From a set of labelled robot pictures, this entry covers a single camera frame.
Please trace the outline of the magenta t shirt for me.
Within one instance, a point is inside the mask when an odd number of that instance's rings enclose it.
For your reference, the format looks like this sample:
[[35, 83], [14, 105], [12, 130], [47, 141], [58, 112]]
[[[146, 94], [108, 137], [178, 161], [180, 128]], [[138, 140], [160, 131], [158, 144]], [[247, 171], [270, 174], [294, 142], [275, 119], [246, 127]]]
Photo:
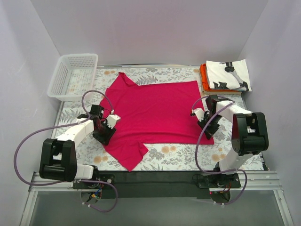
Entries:
[[100, 105], [121, 119], [104, 148], [128, 171], [142, 160], [145, 144], [193, 144], [201, 133], [191, 107], [200, 98], [197, 81], [137, 85], [119, 73]]

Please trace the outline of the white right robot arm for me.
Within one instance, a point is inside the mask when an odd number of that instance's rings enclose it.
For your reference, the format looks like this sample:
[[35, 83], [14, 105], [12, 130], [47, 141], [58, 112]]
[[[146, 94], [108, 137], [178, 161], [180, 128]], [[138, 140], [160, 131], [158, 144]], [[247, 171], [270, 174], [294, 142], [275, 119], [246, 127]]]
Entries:
[[[218, 95], [202, 97], [192, 105], [190, 114], [196, 116], [202, 129], [195, 150], [196, 166], [202, 173], [213, 175], [213, 183], [218, 187], [226, 186], [230, 181], [229, 175], [236, 174], [248, 159], [269, 147], [264, 113], [241, 108], [229, 98]], [[219, 120], [222, 117], [232, 123], [232, 148], [217, 163], [216, 171], [207, 171], [198, 163], [198, 146], [202, 137], [208, 140], [213, 137], [219, 129]]]

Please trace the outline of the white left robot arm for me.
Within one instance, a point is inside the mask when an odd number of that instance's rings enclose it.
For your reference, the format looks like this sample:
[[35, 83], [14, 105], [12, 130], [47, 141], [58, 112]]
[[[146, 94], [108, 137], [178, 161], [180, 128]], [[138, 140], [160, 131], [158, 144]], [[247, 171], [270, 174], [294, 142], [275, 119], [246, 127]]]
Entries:
[[77, 163], [76, 148], [89, 135], [102, 145], [108, 145], [120, 119], [113, 111], [104, 117], [104, 108], [92, 105], [90, 112], [77, 117], [74, 126], [43, 142], [40, 177], [64, 182], [84, 180], [89, 188], [96, 188], [100, 183], [96, 166]]

